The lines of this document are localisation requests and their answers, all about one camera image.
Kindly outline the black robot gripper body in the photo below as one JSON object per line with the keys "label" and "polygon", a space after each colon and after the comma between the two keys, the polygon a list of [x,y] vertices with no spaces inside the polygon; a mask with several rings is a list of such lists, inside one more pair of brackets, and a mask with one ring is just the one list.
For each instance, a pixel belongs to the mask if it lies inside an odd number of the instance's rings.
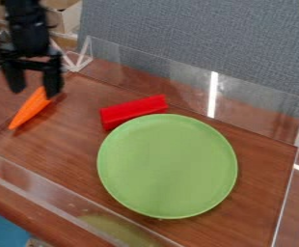
{"label": "black robot gripper body", "polygon": [[41,50],[0,43],[0,66],[7,77],[25,77],[27,70],[42,71],[47,77],[61,77],[62,52],[51,45]]}

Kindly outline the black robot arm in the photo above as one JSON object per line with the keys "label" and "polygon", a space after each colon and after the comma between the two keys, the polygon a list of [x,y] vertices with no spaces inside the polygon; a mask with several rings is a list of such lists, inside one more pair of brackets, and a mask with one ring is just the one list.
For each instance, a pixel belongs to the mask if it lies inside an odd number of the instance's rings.
{"label": "black robot arm", "polygon": [[6,9],[11,40],[0,43],[0,67],[11,91],[21,93],[27,84],[25,72],[43,72],[47,98],[63,88],[62,52],[51,45],[47,10],[41,0],[0,0]]}

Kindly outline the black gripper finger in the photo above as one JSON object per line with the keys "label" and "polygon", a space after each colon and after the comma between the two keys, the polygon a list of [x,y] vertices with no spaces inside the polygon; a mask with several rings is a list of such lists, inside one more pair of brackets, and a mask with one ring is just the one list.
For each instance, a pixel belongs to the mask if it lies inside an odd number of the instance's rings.
{"label": "black gripper finger", "polygon": [[10,85],[10,89],[15,94],[19,94],[26,88],[25,68],[15,61],[6,61],[2,64],[2,70]]}
{"label": "black gripper finger", "polygon": [[61,65],[51,65],[45,69],[43,85],[47,98],[55,97],[65,86]]}

